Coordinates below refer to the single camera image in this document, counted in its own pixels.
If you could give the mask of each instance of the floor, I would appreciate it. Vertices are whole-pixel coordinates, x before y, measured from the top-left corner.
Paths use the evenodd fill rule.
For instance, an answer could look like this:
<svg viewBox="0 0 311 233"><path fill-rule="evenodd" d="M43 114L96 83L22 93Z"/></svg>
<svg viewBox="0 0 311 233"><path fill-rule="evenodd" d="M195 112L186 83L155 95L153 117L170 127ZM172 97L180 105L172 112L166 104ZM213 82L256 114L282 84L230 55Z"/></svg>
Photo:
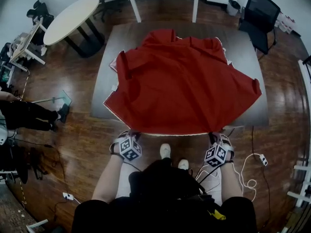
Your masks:
<svg viewBox="0 0 311 233"><path fill-rule="evenodd" d="M146 0L138 1L137 5L142 21L191 21L191 0ZM132 7L128 2L123 4L121 13L115 12L107 15L105 19L106 23L102 24L98 16L95 25L105 34L106 39L113 25L135 22ZM238 17L230 17L220 7L199 1L197 23L237 28ZM264 173L270 186L271 213L268 188L261 165L249 158L243 172L245 180L257 180L254 207L258 229L270 219L262 232L277 232L283 228L286 215L295 204L295 200L286 193L288 190L297 191L301 183L301 177L293 172L293 166L297 161L307 158L305 151L309 149L310 140L307 95L297 62L299 59L304 60L308 55L299 37L277 30L277 39L277 45L260 61L268 99L270 126L255 127L253 131L254 152L263 153L269 162ZM82 59L66 42L60 42L49 48L45 66L34 64L30 68L31 74L24 96L26 100L54 97L63 89L73 101L68 119L64 125L59 125L58 132L36 132L27 129L18 131L19 139L53 145L59 151L64 166L65 177L60 164L54 166L58 160L56 149L19 143L27 149L36 147L44 153L42 165L49 174L40 181L35 179L33 171L30 170L28 182L23 185L23 190L27 210L38 221L47 218L47 228L62 225L70 231L77 203L59 203L56 206L56 217L55 204L64 202L62 192L67 189L80 202L91 198L96 182L109 160L108 148L111 140L126 129L120 122L92 118L89 115L103 52L104 47L91 58ZM25 73L15 72L13 83L19 91L23 90L26 77ZM56 109L58 106L57 103L51 102L41 105L49 109ZM245 157L252 152L252 128L238 128L230 139L236 150L235 167L240 171ZM134 161L134 164L140 169L146 168L159 158L159 148L164 142L171 145L173 164L177 165L181 157L187 158L196 174L207 147L206 136L144 135L141 138L144 155ZM126 176L133 169L123 165L122 171L119 195L128 193ZM218 183L215 179L211 177L205 186L212 188L212 185ZM16 197L22 200L19 184L10 182L9 187ZM212 190L211 194L217 197L219 191L220 186ZM245 196L252 199L254 192L246 189Z"/></svg>

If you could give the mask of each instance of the black pants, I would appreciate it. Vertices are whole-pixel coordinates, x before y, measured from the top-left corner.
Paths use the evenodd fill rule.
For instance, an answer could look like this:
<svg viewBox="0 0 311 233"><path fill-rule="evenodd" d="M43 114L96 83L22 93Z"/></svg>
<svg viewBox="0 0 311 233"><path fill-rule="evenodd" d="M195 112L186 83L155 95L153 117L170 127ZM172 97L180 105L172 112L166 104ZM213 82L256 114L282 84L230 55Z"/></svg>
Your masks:
<svg viewBox="0 0 311 233"><path fill-rule="evenodd" d="M27 129L48 131L51 129L50 122L54 122L58 116L56 111L47 110L35 103L22 101L0 101L0 109L5 116L9 130L24 127Z"/></svg>
<svg viewBox="0 0 311 233"><path fill-rule="evenodd" d="M164 158L153 162L143 172L131 173L130 197L138 200L164 201L199 195L201 186L188 171L171 165L172 160Z"/></svg>

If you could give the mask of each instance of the white sneaker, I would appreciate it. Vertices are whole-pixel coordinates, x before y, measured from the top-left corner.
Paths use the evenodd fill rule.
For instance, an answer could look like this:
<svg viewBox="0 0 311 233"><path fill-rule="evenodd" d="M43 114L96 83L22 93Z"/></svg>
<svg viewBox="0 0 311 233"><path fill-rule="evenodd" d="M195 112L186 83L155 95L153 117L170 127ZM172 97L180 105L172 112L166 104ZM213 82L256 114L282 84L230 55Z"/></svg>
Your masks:
<svg viewBox="0 0 311 233"><path fill-rule="evenodd" d="M163 143L160 147L161 158L170 158L171 157L171 147L167 143Z"/></svg>
<svg viewBox="0 0 311 233"><path fill-rule="evenodd" d="M182 160L178 163L178 168L179 168L179 169L188 170L188 169L189 169L189 162L188 162L188 160L182 159Z"/></svg>
<svg viewBox="0 0 311 233"><path fill-rule="evenodd" d="M47 52L47 48L46 47L43 47L41 48L41 56L45 55L45 53Z"/></svg>

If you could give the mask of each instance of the red cloth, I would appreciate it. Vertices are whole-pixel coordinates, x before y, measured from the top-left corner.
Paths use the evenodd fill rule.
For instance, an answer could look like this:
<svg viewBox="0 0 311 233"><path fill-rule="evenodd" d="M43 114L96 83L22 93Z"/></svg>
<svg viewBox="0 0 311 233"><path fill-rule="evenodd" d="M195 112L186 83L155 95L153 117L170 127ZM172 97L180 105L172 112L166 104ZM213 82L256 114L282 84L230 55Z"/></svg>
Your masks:
<svg viewBox="0 0 311 233"><path fill-rule="evenodd" d="M150 32L117 57L119 87L104 105L131 129L188 135L219 131L261 95L258 80L227 64L217 38Z"/></svg>

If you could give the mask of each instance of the round table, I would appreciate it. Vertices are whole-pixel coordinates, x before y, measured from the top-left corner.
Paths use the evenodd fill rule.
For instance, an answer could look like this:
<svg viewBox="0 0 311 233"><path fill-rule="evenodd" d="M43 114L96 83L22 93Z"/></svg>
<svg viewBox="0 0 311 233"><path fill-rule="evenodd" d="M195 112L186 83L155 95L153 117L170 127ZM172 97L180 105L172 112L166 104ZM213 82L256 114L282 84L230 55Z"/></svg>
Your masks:
<svg viewBox="0 0 311 233"><path fill-rule="evenodd" d="M43 42L50 46L61 40L75 49L81 57L94 55L104 45L104 36L100 34L89 17L99 4L99 0L78 0L63 10L50 24L44 34ZM93 35L87 35L81 24L86 22ZM69 37L74 30L78 30L85 40L77 46Z"/></svg>

